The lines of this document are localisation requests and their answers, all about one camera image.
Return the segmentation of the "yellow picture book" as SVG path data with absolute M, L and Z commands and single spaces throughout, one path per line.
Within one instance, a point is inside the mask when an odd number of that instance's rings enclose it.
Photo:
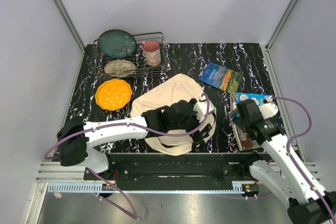
M 253 151 L 261 149 L 257 141 L 252 140 L 241 128 L 235 123 L 232 124 L 234 136 L 240 151 Z

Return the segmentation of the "cream canvas student bag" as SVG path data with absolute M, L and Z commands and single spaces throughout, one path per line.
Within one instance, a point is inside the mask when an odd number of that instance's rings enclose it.
M 203 90 L 201 86 L 192 78 L 177 74 L 168 79 L 166 82 L 160 84 L 154 89 L 148 91 L 144 95 L 136 98 L 132 103 L 132 110 L 130 117 L 138 115 L 143 116 L 143 113 L 148 110 L 154 110 L 165 105 L 170 106 L 181 100 L 190 101 L 196 99 L 197 101 L 206 100 L 202 96 Z M 199 143 L 194 143 L 191 134 L 195 133 L 197 129 L 190 132 L 183 130 L 170 131 L 169 134 L 158 132 L 158 137 L 145 137 L 146 143 L 150 148 L 171 156 L 179 156 L 195 150 L 199 145 L 206 143 L 215 133 L 216 128 L 216 109 L 213 108 L 213 129 L 212 135 L 206 140 Z

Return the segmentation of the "blue comic book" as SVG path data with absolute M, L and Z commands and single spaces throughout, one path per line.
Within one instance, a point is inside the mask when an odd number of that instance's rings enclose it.
M 267 101 L 270 95 L 234 92 L 230 95 L 230 119 L 265 120 L 277 114 L 277 107 Z

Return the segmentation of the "Animal Farm paperback book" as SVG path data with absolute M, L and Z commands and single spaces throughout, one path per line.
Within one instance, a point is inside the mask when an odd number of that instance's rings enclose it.
M 210 62 L 203 70 L 199 80 L 227 93 L 236 92 L 243 79 L 240 72 L 227 69 Z

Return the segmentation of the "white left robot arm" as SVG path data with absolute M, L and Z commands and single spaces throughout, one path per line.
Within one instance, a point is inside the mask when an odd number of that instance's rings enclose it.
M 95 147 L 126 139 L 189 137 L 189 151 L 212 135 L 216 109 L 209 100 L 181 100 L 132 118 L 111 122 L 69 124 L 58 132 L 59 160 L 63 167 L 82 165 L 103 180 L 113 175 L 110 158 Z

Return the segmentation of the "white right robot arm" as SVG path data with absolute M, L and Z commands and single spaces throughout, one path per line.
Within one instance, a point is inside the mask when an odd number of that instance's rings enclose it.
M 335 222 L 335 192 L 327 191 L 298 157 L 292 140 L 275 119 L 277 113 L 272 98 L 261 106 L 247 99 L 230 112 L 234 123 L 268 153 L 281 171 L 278 174 L 253 152 L 235 166 L 234 173 L 264 184 L 284 204 L 292 223 Z

